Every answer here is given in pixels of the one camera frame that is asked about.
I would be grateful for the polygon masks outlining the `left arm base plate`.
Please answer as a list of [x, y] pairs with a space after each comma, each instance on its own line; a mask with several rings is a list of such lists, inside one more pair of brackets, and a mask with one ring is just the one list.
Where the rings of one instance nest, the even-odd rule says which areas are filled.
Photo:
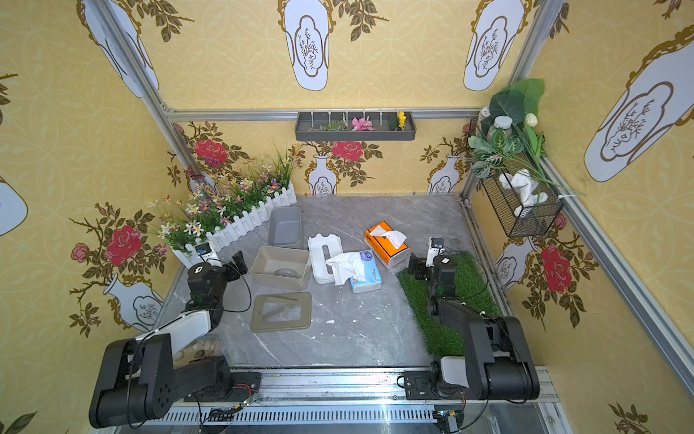
[[260, 372], [231, 374], [231, 383], [220, 387], [207, 387], [184, 398], [187, 403], [240, 403], [260, 390]]

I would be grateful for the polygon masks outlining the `blue tissue paper pack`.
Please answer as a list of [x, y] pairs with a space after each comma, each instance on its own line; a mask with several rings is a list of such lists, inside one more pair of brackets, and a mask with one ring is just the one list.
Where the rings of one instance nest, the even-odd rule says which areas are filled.
[[382, 278], [371, 251], [345, 252], [326, 261], [336, 286], [348, 283], [354, 294], [381, 289]]

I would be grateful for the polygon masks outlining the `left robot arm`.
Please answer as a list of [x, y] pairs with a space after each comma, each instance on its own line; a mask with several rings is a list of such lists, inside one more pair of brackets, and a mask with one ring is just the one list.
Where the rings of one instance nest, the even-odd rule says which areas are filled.
[[174, 358], [220, 325], [227, 313], [228, 284], [243, 280], [247, 272], [241, 251], [227, 263], [194, 264], [188, 271], [190, 299], [182, 314], [150, 332], [109, 344], [90, 402], [90, 425], [134, 429], [161, 419], [187, 396], [199, 403], [230, 397], [236, 386], [224, 356], [206, 356], [182, 367], [175, 366]]

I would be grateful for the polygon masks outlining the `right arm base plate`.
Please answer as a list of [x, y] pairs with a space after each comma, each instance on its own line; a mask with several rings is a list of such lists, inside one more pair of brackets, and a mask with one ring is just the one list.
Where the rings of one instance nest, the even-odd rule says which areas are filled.
[[396, 380], [397, 386], [405, 391], [408, 401], [455, 401], [462, 399], [462, 392], [455, 385], [441, 382], [428, 371], [407, 371]]

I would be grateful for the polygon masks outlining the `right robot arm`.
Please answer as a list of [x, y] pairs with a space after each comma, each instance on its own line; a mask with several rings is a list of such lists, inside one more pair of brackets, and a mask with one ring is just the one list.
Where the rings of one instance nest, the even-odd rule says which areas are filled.
[[415, 386], [441, 399], [537, 399], [540, 379], [520, 321], [470, 307], [455, 293], [456, 267], [454, 258], [444, 254], [432, 260], [412, 254], [408, 260], [408, 276], [426, 283], [425, 318], [456, 332], [464, 347], [462, 356], [441, 354], [432, 361]]

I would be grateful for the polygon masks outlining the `orange tissue box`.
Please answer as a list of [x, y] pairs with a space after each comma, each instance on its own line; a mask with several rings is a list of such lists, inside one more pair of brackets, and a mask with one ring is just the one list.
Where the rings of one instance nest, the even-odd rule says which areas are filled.
[[385, 221], [368, 228], [364, 240], [387, 269], [403, 264], [410, 257], [407, 236], [392, 229]]

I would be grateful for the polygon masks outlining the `beige tissue box lid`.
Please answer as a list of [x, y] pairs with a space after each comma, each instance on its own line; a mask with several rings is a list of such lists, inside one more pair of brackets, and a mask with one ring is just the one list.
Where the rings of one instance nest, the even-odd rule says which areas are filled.
[[309, 292], [261, 295], [252, 308], [253, 333], [303, 330], [312, 322], [312, 296]]

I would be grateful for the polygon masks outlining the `beige tissue box base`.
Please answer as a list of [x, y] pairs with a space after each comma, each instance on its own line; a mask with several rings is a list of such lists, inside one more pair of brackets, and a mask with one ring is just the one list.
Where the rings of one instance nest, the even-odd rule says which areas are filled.
[[312, 276], [309, 251], [262, 246], [250, 274], [263, 287], [304, 291]]

